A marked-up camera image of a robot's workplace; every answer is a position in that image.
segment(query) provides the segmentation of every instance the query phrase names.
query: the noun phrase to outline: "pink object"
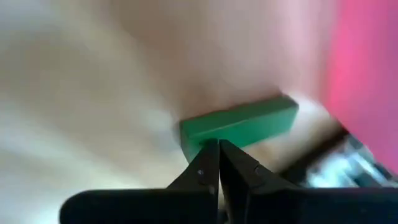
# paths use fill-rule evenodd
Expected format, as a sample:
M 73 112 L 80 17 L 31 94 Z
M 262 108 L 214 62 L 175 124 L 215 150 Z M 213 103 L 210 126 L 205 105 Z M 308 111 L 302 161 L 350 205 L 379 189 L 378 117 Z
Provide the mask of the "pink object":
M 398 1 L 340 0 L 326 107 L 398 172 Z

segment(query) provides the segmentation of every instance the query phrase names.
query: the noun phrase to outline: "green wooden block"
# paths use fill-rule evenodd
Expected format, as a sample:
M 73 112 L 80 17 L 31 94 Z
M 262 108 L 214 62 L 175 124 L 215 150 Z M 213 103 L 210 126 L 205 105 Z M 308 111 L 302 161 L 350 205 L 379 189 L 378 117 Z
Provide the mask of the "green wooden block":
M 188 162 L 209 139 L 227 139 L 238 147 L 288 131 L 299 109 L 288 96 L 237 106 L 180 122 L 181 145 Z

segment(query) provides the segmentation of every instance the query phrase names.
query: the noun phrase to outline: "white wall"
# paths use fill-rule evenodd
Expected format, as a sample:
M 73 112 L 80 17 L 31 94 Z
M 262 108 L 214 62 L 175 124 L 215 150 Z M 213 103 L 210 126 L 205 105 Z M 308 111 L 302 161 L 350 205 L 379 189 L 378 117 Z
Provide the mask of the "white wall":
M 332 9 L 326 0 L 0 0 L 0 222 L 56 223 L 80 190 L 165 187 L 187 165 L 179 119 L 278 88 L 318 98 Z M 305 102 L 292 133 L 251 153 L 279 167 L 331 126 Z

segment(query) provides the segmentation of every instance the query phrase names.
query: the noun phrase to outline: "black plastic part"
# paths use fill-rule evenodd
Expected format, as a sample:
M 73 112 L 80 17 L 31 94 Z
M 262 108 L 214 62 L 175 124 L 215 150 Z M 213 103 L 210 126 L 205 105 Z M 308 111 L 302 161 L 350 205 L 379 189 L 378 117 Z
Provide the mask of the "black plastic part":
M 60 223 L 223 222 L 219 171 L 230 223 L 398 223 L 397 189 L 302 189 L 227 140 L 206 142 L 166 189 L 77 194 L 61 208 Z
M 60 223 L 217 223 L 219 151 L 210 141 L 166 189 L 77 194 L 63 204 Z
M 260 208 L 260 213 L 267 214 L 271 210 L 262 208 L 288 202 L 278 197 L 279 192 L 294 189 L 295 185 L 279 178 L 229 141 L 221 140 L 220 147 L 220 178 L 230 223 L 249 223 L 250 215 L 256 216 L 253 212 Z M 280 207 L 274 212 L 283 215 L 288 211 Z

